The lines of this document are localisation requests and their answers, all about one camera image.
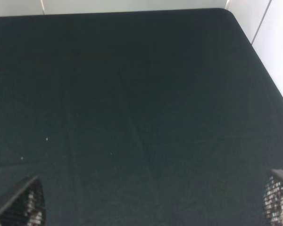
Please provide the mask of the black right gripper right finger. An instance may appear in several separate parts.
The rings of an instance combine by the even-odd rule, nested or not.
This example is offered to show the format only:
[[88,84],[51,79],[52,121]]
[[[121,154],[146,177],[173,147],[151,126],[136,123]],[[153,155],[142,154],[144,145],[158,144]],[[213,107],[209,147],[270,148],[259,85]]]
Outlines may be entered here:
[[283,226],[283,170],[272,169],[265,186],[264,215],[268,225]]

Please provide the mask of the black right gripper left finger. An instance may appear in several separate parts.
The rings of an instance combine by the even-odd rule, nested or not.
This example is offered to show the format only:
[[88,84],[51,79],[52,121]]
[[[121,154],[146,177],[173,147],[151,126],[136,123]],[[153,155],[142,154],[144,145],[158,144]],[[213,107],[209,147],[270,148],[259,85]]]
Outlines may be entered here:
[[44,226],[46,207],[42,182],[28,176],[0,195],[0,226]]

